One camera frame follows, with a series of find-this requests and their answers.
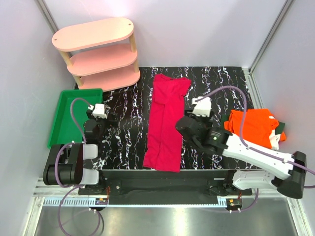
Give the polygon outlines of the red t-shirt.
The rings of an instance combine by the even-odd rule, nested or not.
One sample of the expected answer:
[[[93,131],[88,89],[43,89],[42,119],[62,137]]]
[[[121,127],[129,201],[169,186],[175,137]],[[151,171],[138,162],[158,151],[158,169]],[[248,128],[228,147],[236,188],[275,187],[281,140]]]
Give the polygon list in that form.
[[[157,74],[149,114],[147,151],[143,166],[157,171],[180,171],[183,137],[176,123],[184,116],[191,80]]]

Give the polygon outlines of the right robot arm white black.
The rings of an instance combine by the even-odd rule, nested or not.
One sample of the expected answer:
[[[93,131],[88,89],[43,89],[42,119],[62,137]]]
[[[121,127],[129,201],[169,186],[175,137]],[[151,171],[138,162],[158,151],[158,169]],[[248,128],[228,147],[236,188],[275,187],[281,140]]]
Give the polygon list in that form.
[[[275,189],[282,195],[301,199],[306,178],[306,155],[271,150],[241,138],[223,128],[213,127],[210,118],[194,114],[182,117],[176,130],[195,150],[207,155],[238,159],[258,167],[256,171],[229,171],[224,191],[234,195],[240,190]]]

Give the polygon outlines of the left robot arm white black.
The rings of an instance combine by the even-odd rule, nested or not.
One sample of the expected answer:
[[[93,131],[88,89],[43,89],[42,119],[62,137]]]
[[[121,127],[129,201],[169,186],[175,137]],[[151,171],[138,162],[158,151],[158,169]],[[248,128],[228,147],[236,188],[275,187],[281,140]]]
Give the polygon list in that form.
[[[70,187],[89,185],[93,193],[100,195],[106,190],[106,182],[97,170],[84,167],[84,161],[98,158],[102,138],[110,128],[118,127],[117,114],[96,115],[87,111],[88,120],[83,124],[86,141],[53,145],[43,171],[45,185]]]

